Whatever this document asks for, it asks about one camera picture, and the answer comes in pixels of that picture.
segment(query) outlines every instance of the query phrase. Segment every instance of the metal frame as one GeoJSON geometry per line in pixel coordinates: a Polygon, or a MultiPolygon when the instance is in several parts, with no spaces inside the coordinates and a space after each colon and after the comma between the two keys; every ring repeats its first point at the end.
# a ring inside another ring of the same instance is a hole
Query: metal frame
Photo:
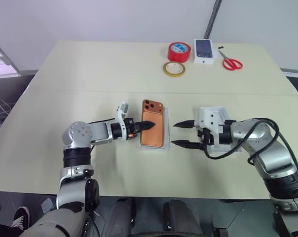
{"type": "Polygon", "coordinates": [[[287,77],[298,78],[298,70],[281,68],[283,74],[287,77]]]}
{"type": "Polygon", "coordinates": [[[9,62],[10,63],[10,65],[16,70],[16,72],[18,73],[18,74],[20,74],[20,72],[19,72],[19,70],[18,70],[18,68],[16,67],[16,65],[7,57],[7,55],[5,54],[5,52],[1,49],[1,47],[0,47],[0,52],[2,53],[2,55],[5,57],[4,58],[4,62],[5,63],[7,63],[7,62],[9,62]]]}
{"type": "Polygon", "coordinates": [[[216,0],[216,2],[214,3],[213,12],[210,16],[210,19],[209,19],[209,22],[208,22],[208,25],[207,25],[207,28],[206,28],[206,31],[205,31],[205,34],[204,34],[204,39],[209,38],[209,35],[210,35],[210,33],[212,31],[212,28],[213,28],[214,21],[216,20],[216,17],[217,17],[217,14],[218,14],[218,11],[219,11],[219,8],[220,8],[220,5],[221,5],[221,2],[222,2],[222,0],[216,0]]]}

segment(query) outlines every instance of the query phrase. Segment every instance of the red scissors handle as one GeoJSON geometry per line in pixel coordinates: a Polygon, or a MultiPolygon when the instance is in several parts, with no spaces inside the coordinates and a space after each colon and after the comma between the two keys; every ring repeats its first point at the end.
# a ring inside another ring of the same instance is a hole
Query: red scissors handle
{"type": "Polygon", "coordinates": [[[229,59],[224,59],[222,62],[223,66],[225,69],[234,71],[236,69],[241,69],[243,67],[243,64],[239,62],[238,60],[229,58],[229,59]]]}

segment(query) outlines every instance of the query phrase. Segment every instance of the table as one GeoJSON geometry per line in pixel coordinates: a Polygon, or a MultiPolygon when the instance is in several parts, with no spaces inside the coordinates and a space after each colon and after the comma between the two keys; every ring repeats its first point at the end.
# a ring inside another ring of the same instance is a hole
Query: table
{"type": "MultiPolygon", "coordinates": [[[[226,71],[221,60],[213,66],[187,62],[185,75],[171,78],[161,69],[167,45],[59,43],[0,129],[0,190],[57,193],[64,130],[74,121],[112,118],[122,100],[130,104],[128,117],[135,120],[140,120],[143,99],[161,101],[170,125],[192,119],[199,106],[226,106],[235,120],[273,119],[298,159],[298,94],[263,48],[224,44],[228,55],[233,52],[243,62],[242,70],[226,71]],[[245,52],[252,52],[264,71],[245,52]]],[[[196,131],[170,126],[170,139],[194,141],[196,131]]],[[[92,164],[101,195],[269,198],[247,157],[243,151],[209,160],[201,151],[179,146],[143,151],[136,138],[96,147],[92,164]]]]}

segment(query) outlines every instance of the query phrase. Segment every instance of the orange phone case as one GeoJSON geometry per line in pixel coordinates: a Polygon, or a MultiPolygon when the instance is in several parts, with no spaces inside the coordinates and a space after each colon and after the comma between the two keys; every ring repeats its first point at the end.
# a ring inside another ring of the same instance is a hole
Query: orange phone case
{"type": "Polygon", "coordinates": [[[141,132],[141,144],[150,147],[163,146],[163,104],[152,100],[142,102],[142,121],[150,121],[155,125],[141,132]]]}

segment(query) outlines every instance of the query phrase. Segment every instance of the yellow tape roll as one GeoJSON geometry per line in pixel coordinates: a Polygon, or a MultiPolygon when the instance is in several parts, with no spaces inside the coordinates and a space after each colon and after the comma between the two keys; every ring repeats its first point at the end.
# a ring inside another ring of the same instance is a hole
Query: yellow tape roll
{"type": "Polygon", "coordinates": [[[163,72],[171,77],[180,77],[185,70],[185,66],[178,62],[170,61],[163,65],[163,72]]]}

